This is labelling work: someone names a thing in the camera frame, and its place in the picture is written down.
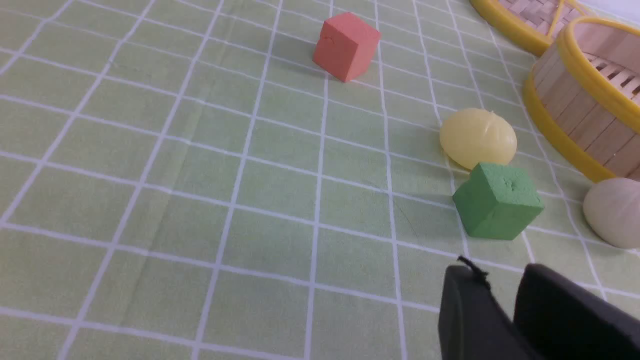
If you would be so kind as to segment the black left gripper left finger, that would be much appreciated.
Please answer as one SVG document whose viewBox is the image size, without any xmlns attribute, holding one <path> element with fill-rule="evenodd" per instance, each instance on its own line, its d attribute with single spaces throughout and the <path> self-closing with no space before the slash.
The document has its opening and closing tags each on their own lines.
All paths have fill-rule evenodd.
<svg viewBox="0 0 640 360">
<path fill-rule="evenodd" d="M 438 316 L 444 360 L 541 360 L 494 297 L 488 272 L 459 256 L 446 267 Z"/>
</svg>

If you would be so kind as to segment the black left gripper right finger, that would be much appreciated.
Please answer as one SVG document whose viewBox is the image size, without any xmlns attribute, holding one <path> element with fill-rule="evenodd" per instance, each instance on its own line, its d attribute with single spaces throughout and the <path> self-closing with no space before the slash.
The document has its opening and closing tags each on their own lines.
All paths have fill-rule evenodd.
<svg viewBox="0 0 640 360">
<path fill-rule="evenodd" d="M 519 283 L 515 328 L 544 360 L 637 360 L 637 318 L 546 265 L 531 263 Z"/>
</svg>

